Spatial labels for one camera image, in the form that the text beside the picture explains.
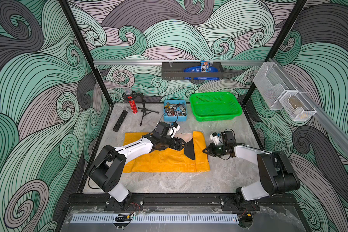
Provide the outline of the yellow pillowcase with print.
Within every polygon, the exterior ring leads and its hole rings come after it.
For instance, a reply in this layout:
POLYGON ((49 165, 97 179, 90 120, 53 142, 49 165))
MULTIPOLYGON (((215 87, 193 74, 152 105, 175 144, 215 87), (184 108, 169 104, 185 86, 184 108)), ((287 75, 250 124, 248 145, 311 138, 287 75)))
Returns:
POLYGON ((166 149, 142 155, 125 164, 124 173, 198 173, 209 172, 208 156, 203 153, 206 148, 204 134, 200 131, 179 134, 187 146, 181 150, 166 149))

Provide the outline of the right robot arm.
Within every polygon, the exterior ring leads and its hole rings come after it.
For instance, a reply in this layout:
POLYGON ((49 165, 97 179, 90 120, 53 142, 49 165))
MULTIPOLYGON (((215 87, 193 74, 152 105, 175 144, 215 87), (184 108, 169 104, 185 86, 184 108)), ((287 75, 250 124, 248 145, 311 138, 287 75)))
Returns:
POLYGON ((231 130, 213 133, 210 139, 212 142, 203 153, 221 159, 228 155, 229 158, 244 159, 257 165, 259 180, 238 188, 238 202, 251 202, 300 188, 300 180, 284 152, 266 151, 238 143, 231 130))

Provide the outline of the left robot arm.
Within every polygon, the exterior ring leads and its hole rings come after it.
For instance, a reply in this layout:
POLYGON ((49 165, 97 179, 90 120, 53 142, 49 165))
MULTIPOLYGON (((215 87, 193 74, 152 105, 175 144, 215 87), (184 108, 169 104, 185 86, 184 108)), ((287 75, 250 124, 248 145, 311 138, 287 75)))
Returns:
POLYGON ((183 150, 187 143, 175 137, 180 126, 176 123, 159 122, 155 129, 144 134, 139 140, 121 147, 106 145, 102 148, 88 169, 88 176, 103 192, 119 203, 131 198, 131 192, 120 182, 127 163, 154 151, 183 150))

